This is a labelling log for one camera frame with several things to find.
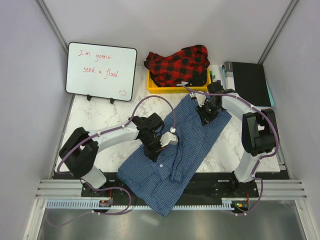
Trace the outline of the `blue checkered long sleeve shirt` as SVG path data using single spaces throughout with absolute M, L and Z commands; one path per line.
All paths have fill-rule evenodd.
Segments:
M 196 106 L 194 100 L 185 96 L 174 109 L 178 144 L 169 145 L 156 162 L 148 159 L 144 147 L 140 146 L 116 174 L 137 197 L 163 217 L 175 206 L 232 117 L 227 111 L 221 111 L 211 123 L 202 125 Z

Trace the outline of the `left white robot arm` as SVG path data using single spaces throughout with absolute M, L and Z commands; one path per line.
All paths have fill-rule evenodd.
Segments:
M 86 181 L 95 194 L 104 197 L 109 193 L 110 185 L 103 172 L 94 166 L 97 154 L 120 143 L 139 140 L 143 144 L 142 153 L 156 162 L 166 148 L 162 146 L 161 134 L 157 132 L 164 126 L 161 117 L 153 113 L 149 117 L 134 116 L 127 126 L 116 125 L 100 133 L 78 127 L 59 151 L 59 156 L 61 159 L 66 157 L 64 164 L 72 176 Z

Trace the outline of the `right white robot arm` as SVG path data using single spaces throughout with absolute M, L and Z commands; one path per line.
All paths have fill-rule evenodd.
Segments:
M 275 112 L 271 108 L 261 109 L 245 99 L 232 88 L 224 89 L 219 81 L 207 86 L 207 92 L 190 91 L 196 100 L 201 123 L 211 123 L 219 113 L 228 111 L 241 120 L 241 143 L 244 149 L 238 167 L 233 172 L 235 178 L 229 184 L 229 191 L 235 197 L 247 191 L 246 183 L 255 179 L 262 159 L 277 154 L 280 140 Z

